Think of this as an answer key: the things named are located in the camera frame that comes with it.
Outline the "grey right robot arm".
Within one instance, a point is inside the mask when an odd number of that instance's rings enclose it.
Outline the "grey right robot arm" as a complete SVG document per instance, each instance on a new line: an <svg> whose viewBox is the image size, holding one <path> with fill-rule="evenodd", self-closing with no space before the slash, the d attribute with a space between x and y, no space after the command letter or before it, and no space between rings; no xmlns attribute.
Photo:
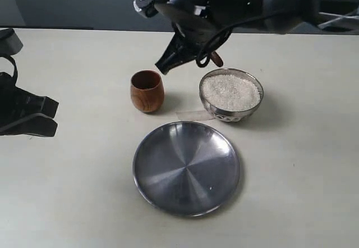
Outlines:
<svg viewBox="0 0 359 248"><path fill-rule="evenodd" d="M286 34L305 22L327 32L358 30L358 0L156 0L154 8L174 30L156 63L163 74L191 61L205 67L237 27Z"/></svg>

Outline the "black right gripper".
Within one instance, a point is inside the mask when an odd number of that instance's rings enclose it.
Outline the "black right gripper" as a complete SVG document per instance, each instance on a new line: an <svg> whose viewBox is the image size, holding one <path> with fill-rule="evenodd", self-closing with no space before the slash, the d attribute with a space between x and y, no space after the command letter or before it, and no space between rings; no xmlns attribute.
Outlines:
<svg viewBox="0 0 359 248"><path fill-rule="evenodd" d="M171 21L174 31L155 63L164 75L194 61L212 36L233 23L233 0L155 0L154 8Z"/></svg>

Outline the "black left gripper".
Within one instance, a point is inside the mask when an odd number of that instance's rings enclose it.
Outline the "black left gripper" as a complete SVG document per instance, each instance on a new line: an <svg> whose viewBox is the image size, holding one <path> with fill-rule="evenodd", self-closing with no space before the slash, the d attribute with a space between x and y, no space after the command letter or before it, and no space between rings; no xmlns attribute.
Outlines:
<svg viewBox="0 0 359 248"><path fill-rule="evenodd" d="M1 72L1 136L54 137L58 105L50 97L16 87L12 76Z"/></svg>

